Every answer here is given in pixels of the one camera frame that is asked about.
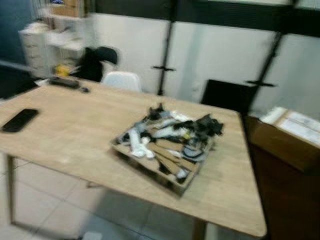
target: black smartphone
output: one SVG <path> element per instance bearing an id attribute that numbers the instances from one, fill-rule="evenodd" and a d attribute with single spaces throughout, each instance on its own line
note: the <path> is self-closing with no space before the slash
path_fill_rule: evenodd
<path id="1" fill-rule="evenodd" d="M 38 113 L 39 111 L 37 109 L 25 108 L 3 125 L 1 130 L 6 133 L 17 133 L 38 115 Z"/>

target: clutter of parts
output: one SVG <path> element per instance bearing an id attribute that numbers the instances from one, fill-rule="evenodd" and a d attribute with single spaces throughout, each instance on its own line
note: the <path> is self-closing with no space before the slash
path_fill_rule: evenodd
<path id="1" fill-rule="evenodd" d="M 164 110 L 160 103 L 111 144 L 127 156 L 132 166 L 182 195 L 223 127 L 210 114 L 193 120 L 177 111 Z"/>

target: white wall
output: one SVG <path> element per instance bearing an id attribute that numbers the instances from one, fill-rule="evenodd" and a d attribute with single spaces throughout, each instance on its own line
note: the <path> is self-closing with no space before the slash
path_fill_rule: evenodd
<path id="1" fill-rule="evenodd" d="M 143 88 L 156 93 L 168 22 L 138 17 L 95 14 L 98 45 L 118 48 L 119 70 L 137 73 Z M 271 46 L 274 32 L 177 22 L 174 25 L 165 95 L 186 101 L 201 100 L 206 80 L 245 84 L 256 80 Z M 320 39 L 290 34 L 264 87 L 253 104 L 255 113 L 274 105 L 319 117 Z"/>

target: table leg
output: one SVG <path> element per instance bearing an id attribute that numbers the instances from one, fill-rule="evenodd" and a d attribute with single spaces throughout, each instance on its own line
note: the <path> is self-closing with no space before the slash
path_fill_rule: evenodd
<path id="1" fill-rule="evenodd" d="M 11 224 L 15 223 L 16 205 L 15 205 L 15 158 L 11 155 L 6 155 L 7 169 L 7 194 L 9 207 L 9 220 Z"/>
<path id="2" fill-rule="evenodd" d="M 204 240 L 206 237 L 207 223 L 198 218 L 194 219 L 192 240 Z"/>

